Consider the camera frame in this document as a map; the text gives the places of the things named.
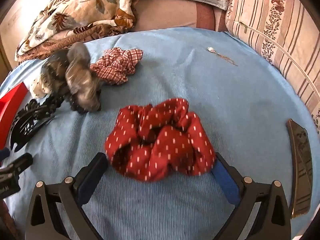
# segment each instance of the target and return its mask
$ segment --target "floral pillowcase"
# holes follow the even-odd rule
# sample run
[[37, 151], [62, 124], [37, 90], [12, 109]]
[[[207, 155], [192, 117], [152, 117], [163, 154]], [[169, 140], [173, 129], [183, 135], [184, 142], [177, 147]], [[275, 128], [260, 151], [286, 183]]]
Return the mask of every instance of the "floral pillowcase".
[[225, 23], [292, 85], [320, 131], [320, 35], [299, 0], [229, 0]]

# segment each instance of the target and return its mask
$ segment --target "blue blanket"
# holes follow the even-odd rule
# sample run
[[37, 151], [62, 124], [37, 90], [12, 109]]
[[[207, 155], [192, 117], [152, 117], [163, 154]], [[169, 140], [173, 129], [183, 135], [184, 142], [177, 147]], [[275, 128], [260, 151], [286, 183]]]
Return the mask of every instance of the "blue blanket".
[[[312, 203], [308, 214], [292, 220], [292, 236], [307, 225], [320, 200], [320, 143], [306, 107], [266, 60], [226, 33], [193, 28], [128, 33], [86, 45], [92, 62], [115, 46], [139, 48], [144, 55], [127, 83], [103, 87], [101, 112], [79, 115], [63, 103], [56, 117], [5, 162], [24, 152], [34, 156], [34, 164], [20, 176], [21, 191], [7, 199], [19, 228], [24, 229], [36, 182], [61, 182], [103, 152], [119, 108], [157, 104], [172, 97], [189, 101], [214, 148], [243, 176], [262, 183], [281, 181], [288, 203], [292, 158], [285, 123], [292, 118], [305, 127], [313, 161]], [[207, 47], [238, 66], [208, 52]], [[32, 60], [20, 65], [1, 86], [0, 94], [24, 79], [32, 80], [42, 64]], [[159, 182], [141, 183], [109, 168], [84, 211], [104, 239], [176, 240], [212, 239], [233, 208], [212, 174], [174, 173]], [[65, 213], [61, 214], [70, 238], [77, 239]], [[251, 216], [241, 239], [253, 220]]]

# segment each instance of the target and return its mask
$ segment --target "hair clip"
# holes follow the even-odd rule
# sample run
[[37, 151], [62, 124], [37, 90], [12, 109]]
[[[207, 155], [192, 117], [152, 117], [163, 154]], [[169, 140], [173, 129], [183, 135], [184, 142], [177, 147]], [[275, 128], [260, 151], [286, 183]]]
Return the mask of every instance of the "hair clip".
[[28, 141], [48, 123], [57, 108], [61, 106], [63, 98], [50, 95], [41, 105], [35, 100], [30, 100], [25, 108], [20, 110], [12, 123], [10, 135], [10, 148], [14, 152], [19, 151]]

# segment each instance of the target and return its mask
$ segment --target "zipper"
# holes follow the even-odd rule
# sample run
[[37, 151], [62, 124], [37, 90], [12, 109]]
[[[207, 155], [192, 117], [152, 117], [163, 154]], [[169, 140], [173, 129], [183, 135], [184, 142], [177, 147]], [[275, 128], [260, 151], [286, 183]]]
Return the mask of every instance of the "zipper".
[[251, 30], [253, 32], [258, 33], [259, 35], [263, 36], [266, 40], [270, 41], [272, 44], [274, 44], [279, 50], [281, 50], [284, 54], [286, 54], [286, 56], [292, 61], [293, 64], [296, 65], [296, 67], [300, 70], [300, 72], [304, 75], [304, 77], [306, 78], [307, 82], [309, 83], [309, 85], [312, 87], [313, 92], [316, 94], [318, 101], [320, 102], [320, 93], [317, 90], [315, 84], [313, 83], [313, 81], [310, 79], [310, 77], [308, 76], [308, 74], [297, 64], [297, 62], [291, 57], [291, 55], [279, 44], [277, 44], [276, 42], [274, 42], [271, 38], [269, 38], [267, 35], [265, 35], [264, 33], [246, 25], [245, 23], [241, 22], [241, 21], [235, 21], [235, 23], [240, 24], [242, 27], [244, 27], [244, 33], [247, 33], [247, 30]]

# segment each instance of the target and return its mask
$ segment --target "scrunchie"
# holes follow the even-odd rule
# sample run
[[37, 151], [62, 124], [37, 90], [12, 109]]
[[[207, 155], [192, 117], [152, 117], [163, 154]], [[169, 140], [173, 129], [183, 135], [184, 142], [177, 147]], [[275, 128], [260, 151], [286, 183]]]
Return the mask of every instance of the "scrunchie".
[[171, 170], [201, 175], [213, 168], [215, 151], [188, 102], [172, 98], [153, 107], [120, 109], [105, 141], [111, 165], [140, 181], [163, 179]]

